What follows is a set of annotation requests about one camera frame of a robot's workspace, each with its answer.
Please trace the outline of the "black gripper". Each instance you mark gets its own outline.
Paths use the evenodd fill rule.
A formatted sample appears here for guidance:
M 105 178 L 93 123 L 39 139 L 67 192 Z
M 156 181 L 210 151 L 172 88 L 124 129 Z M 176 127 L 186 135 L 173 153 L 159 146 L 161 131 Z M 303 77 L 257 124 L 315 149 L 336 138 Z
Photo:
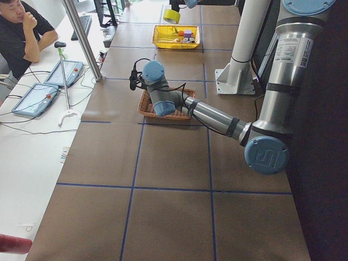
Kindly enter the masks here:
M 179 7 L 180 1 L 179 0 L 169 0 L 169 5 L 171 6 L 171 9 L 179 12 L 180 7 Z

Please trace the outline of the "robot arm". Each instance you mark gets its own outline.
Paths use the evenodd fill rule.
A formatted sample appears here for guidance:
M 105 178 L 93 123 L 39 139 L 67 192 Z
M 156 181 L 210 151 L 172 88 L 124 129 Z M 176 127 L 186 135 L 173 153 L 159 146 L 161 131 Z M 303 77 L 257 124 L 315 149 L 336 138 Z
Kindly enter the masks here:
M 169 5 L 171 6 L 171 9 L 179 12 L 180 11 L 180 5 L 186 5 L 189 9 L 192 9 L 196 5 L 201 2 L 200 0 L 169 0 Z
M 287 142 L 291 106 L 300 93 L 313 42 L 323 29 L 333 1 L 281 1 L 275 32 L 278 43 L 260 116 L 246 123 L 182 91 L 171 90 L 161 63 L 151 60 L 142 71 L 142 84 L 157 116 L 185 110 L 206 127 L 239 141 L 250 168 L 264 175 L 284 170 L 289 160 Z

